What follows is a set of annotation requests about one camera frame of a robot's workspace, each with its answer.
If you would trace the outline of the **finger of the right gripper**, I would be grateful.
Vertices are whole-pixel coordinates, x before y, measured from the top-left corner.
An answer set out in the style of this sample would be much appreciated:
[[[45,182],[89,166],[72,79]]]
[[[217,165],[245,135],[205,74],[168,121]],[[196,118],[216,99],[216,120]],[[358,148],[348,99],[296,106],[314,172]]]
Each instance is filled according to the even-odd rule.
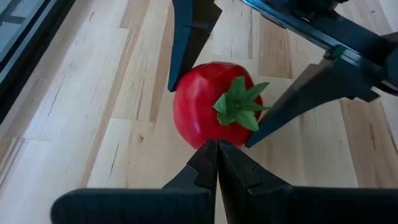
[[[370,102],[379,97],[372,87],[381,81],[381,68],[347,58],[323,59],[310,64],[259,121],[246,147],[252,147],[299,115],[329,101],[359,98]]]
[[[215,0],[172,0],[172,4],[174,42],[168,82],[171,92],[193,68],[222,13]]]

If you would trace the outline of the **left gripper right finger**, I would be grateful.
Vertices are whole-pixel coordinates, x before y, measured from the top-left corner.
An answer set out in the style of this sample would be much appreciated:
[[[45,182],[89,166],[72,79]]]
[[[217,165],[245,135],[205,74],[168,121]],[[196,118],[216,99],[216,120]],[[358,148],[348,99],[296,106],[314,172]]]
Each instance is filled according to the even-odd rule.
[[[218,147],[228,224],[398,224],[398,189],[294,186],[228,141]]]

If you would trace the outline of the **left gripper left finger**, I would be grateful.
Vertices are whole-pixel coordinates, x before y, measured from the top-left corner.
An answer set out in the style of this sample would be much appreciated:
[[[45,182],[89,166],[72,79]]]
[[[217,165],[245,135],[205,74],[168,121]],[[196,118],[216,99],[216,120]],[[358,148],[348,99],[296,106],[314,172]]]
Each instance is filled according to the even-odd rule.
[[[53,203],[53,224],[214,224],[218,143],[209,140],[160,189],[78,189]]]

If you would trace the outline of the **black aluminium table frame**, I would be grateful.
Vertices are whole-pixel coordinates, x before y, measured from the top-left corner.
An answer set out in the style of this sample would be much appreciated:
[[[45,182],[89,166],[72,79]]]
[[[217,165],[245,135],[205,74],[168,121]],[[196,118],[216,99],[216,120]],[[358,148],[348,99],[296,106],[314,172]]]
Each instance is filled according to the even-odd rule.
[[[0,0],[0,124],[76,0]]]

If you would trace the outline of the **red plastic tomato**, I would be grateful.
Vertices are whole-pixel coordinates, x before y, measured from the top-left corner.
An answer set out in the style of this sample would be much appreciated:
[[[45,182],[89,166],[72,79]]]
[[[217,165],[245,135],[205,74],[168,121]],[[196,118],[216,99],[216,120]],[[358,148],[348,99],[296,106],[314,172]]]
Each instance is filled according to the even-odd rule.
[[[261,93],[268,83],[255,84],[241,65],[201,64],[190,70],[175,91],[174,123],[194,149],[207,140],[227,140],[243,146],[259,130],[264,106]]]

